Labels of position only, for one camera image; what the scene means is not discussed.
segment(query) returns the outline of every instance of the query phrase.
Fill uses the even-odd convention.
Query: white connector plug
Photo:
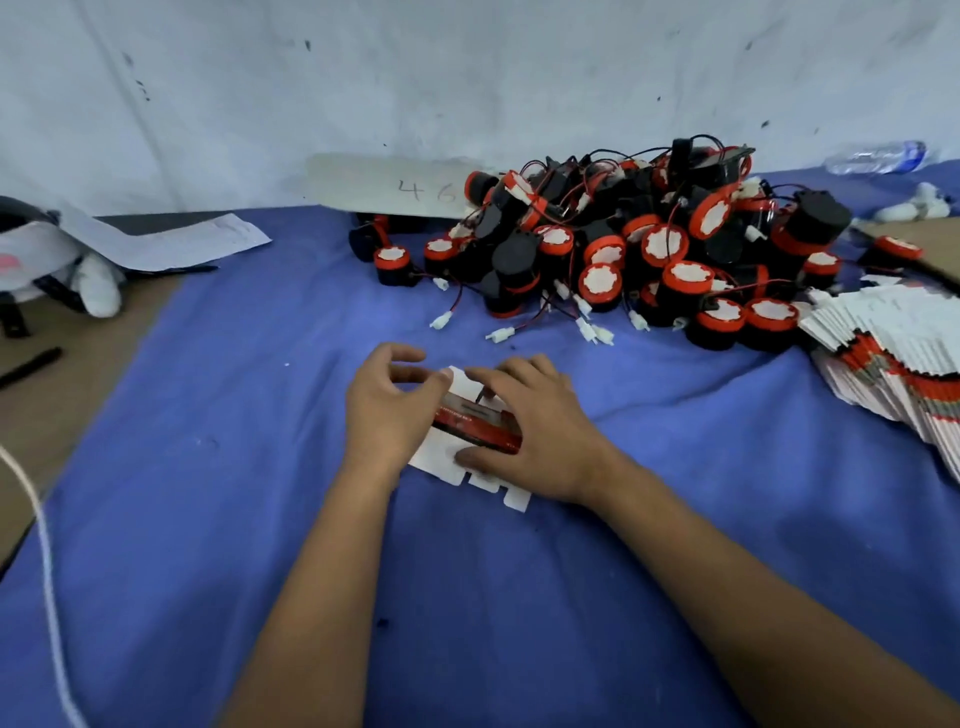
[[[743,231],[743,236],[747,238],[748,242],[756,243],[757,240],[766,240],[767,236],[760,232],[753,225],[748,225],[747,229]]]
[[[601,344],[606,344],[607,346],[613,346],[613,332],[608,328],[598,327],[596,324],[593,324],[593,332],[597,335],[597,339]]]
[[[577,328],[587,341],[597,343],[597,332],[593,330],[590,324],[579,317],[577,318]]]
[[[630,311],[627,313],[627,316],[630,317],[630,323],[634,325],[634,328],[637,331],[649,331],[650,325],[647,323],[647,320],[640,316],[636,311]]]
[[[485,338],[489,341],[493,341],[495,344],[499,344],[501,341],[506,341],[511,336],[516,333],[516,329],[513,327],[498,328],[493,333],[488,333]]]
[[[453,311],[447,311],[446,313],[441,314],[440,316],[435,318],[432,322],[430,322],[430,327],[435,328],[437,331],[439,331],[441,328],[445,327],[449,323],[450,317],[452,315],[453,315]]]
[[[577,294],[573,295],[573,302],[577,304],[577,308],[580,309],[580,315],[583,316],[588,321],[590,320],[590,312],[593,310],[593,306],[580,298]]]

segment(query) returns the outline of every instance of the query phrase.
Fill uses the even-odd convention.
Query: white backdrop
[[[317,152],[517,165],[700,132],[761,170],[953,157],[958,72],[955,0],[0,0],[0,194],[297,205]]]

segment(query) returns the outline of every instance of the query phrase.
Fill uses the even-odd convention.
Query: black strap
[[[53,349],[48,349],[46,352],[37,354],[26,364],[21,364],[15,369],[11,369],[9,372],[0,375],[0,389],[5,389],[21,379],[26,379],[34,372],[39,372],[44,367],[53,364],[61,356],[63,356],[63,349],[60,347],[54,347]]]
[[[20,313],[20,306],[16,304],[13,294],[7,291],[0,291],[0,327],[8,339],[25,339],[30,336],[27,323]]]

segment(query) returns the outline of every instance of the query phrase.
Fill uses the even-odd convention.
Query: stack of white cardboard
[[[824,294],[800,327],[837,397],[912,427],[960,481],[960,299],[902,284]]]

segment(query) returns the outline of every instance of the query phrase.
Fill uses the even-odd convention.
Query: pile of electronic components
[[[840,260],[827,248],[852,217],[829,192],[778,185],[795,188],[784,196],[750,178],[753,151],[698,135],[631,156],[597,150],[474,172],[468,215],[427,241],[422,268],[391,243],[385,218],[352,231],[350,246],[386,285],[451,280],[497,318],[551,302],[590,339],[584,319],[623,305],[635,327],[680,320],[706,349],[740,341],[779,352],[796,339],[798,290],[833,284]]]

